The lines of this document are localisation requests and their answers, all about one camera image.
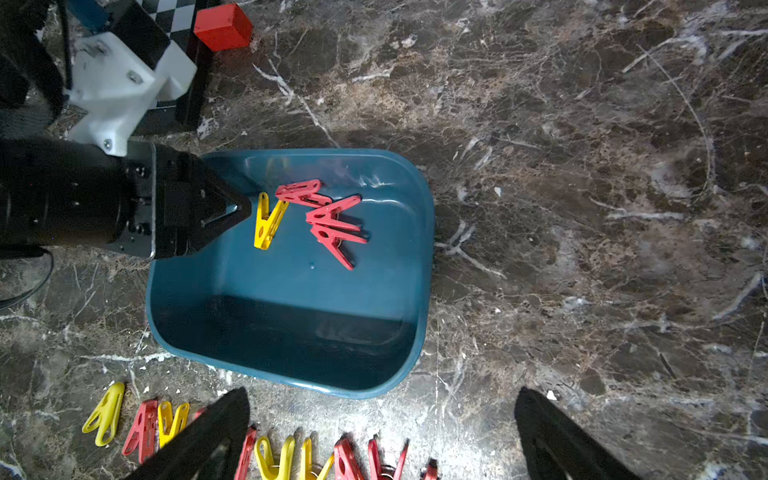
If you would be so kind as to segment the teal plastic storage box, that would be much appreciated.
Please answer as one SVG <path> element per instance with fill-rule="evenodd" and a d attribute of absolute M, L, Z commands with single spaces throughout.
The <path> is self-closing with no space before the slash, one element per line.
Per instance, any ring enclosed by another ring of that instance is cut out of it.
<path fill-rule="evenodd" d="M 406 158 L 375 149 L 220 151 L 205 162 L 256 197 L 322 182 L 359 195 L 345 221 L 364 242 L 337 260 L 291 206 L 267 250 L 248 219 L 191 256 L 155 261 L 146 296 L 155 340 L 172 354 L 256 378 L 366 399 L 417 363 L 430 303 L 434 201 Z"/>

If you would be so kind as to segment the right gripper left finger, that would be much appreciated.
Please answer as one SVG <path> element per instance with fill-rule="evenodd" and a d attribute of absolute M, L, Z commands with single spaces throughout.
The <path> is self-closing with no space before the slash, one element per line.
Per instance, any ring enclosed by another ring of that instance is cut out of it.
<path fill-rule="evenodd" d="M 233 389 L 128 477 L 233 480 L 249 421 L 247 391 Z"/>

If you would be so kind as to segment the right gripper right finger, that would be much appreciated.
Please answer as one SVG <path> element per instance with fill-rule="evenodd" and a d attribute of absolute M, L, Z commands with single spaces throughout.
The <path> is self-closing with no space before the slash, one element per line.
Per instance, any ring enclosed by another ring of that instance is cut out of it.
<path fill-rule="evenodd" d="M 514 417 L 532 479 L 638 477 L 538 391 L 520 389 Z"/>

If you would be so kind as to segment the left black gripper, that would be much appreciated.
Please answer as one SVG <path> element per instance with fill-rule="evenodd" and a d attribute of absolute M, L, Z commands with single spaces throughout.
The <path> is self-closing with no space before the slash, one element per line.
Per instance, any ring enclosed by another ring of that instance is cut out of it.
<path fill-rule="evenodd" d="M 124 157 L 50 138 L 1 143 L 1 257 L 90 245 L 165 259 L 192 255 L 248 219 L 251 200 L 200 158 L 132 142 Z"/>

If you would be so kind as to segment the big yellow clothespin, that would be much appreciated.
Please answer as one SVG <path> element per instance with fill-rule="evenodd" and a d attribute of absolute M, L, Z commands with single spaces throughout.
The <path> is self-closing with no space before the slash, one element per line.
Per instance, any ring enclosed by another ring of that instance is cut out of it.
<path fill-rule="evenodd" d="M 97 447 L 106 447 L 115 438 L 124 395 L 123 382 L 112 384 L 83 424 L 81 431 L 84 434 L 96 433 L 94 444 Z"/>

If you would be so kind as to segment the yellow clothespin row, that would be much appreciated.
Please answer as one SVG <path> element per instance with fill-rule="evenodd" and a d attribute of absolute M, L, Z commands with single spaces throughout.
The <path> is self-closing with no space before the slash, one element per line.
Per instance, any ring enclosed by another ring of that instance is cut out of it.
<path fill-rule="evenodd" d="M 267 436 L 257 439 L 254 453 L 259 473 L 263 480 L 289 480 L 292 473 L 292 461 L 296 440 L 288 436 L 283 442 L 278 457 L 275 457 L 270 440 Z"/>
<path fill-rule="evenodd" d="M 335 464 L 335 454 L 332 453 L 323 465 L 314 462 L 313 441 L 306 438 L 301 446 L 299 480 L 328 480 Z"/>

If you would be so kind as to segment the red clothespin row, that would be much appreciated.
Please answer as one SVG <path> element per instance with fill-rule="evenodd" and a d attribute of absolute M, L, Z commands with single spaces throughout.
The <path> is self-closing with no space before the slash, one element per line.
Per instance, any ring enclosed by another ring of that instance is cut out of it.
<path fill-rule="evenodd" d="M 234 477 L 235 480 L 245 480 L 247 478 L 251 457 L 253 455 L 257 438 L 257 428 L 254 425 L 249 426 L 242 445 L 241 454 Z"/>
<path fill-rule="evenodd" d="M 439 472 L 438 472 L 438 461 L 434 458 L 431 458 L 427 465 L 422 469 L 420 473 L 420 479 L 421 480 L 438 480 L 439 479 Z"/>

